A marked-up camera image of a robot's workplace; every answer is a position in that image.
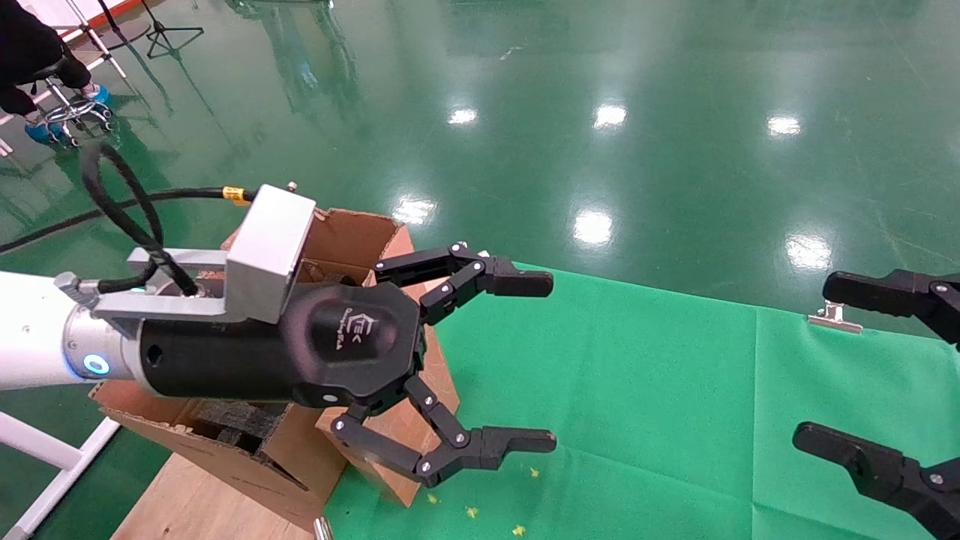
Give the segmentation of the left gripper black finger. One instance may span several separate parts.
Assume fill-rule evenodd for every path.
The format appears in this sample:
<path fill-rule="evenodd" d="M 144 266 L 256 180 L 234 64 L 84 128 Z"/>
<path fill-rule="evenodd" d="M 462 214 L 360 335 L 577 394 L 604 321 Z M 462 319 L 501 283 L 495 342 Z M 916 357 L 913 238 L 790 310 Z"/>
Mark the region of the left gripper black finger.
<path fill-rule="evenodd" d="M 401 289 L 441 281 L 418 300 L 419 321 L 431 327 L 481 293 L 546 298 L 554 290 L 551 273 L 520 270 L 508 257 L 480 255 L 463 242 L 381 259 L 373 272 L 378 284 Z"/>
<path fill-rule="evenodd" d="M 408 399 L 439 437 L 435 450 L 419 454 L 364 427 L 369 408 L 356 403 L 331 423 L 331 430 L 347 448 L 426 488 L 435 488 L 462 470 L 497 470 L 511 452 L 556 450 L 557 439 L 549 430 L 497 426 L 467 430 L 417 376 L 406 380 L 399 395 Z"/>

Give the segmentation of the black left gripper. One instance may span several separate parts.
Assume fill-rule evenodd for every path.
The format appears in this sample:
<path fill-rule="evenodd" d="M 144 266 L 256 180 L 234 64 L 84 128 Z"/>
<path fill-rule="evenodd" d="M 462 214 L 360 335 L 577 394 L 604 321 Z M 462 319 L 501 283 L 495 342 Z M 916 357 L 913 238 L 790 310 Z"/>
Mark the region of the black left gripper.
<path fill-rule="evenodd" d="M 421 307 L 390 283 L 301 283 L 278 322 L 147 320 L 148 386 L 173 398 L 387 410 L 423 368 Z"/>

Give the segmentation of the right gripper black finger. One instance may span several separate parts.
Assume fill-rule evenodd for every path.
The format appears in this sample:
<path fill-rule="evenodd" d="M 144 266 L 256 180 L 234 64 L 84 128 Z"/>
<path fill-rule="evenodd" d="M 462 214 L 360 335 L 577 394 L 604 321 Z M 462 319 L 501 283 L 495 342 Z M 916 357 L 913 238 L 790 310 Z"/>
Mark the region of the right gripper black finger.
<path fill-rule="evenodd" d="M 959 538 L 959 458 L 923 467 L 888 445 L 813 421 L 796 426 L 794 447 L 844 468 L 861 496 L 908 513 L 934 538 Z"/>
<path fill-rule="evenodd" d="M 896 269 L 885 277 L 836 271 L 823 284 L 831 303 L 898 317 L 915 317 L 942 341 L 959 348 L 959 274 Z"/>

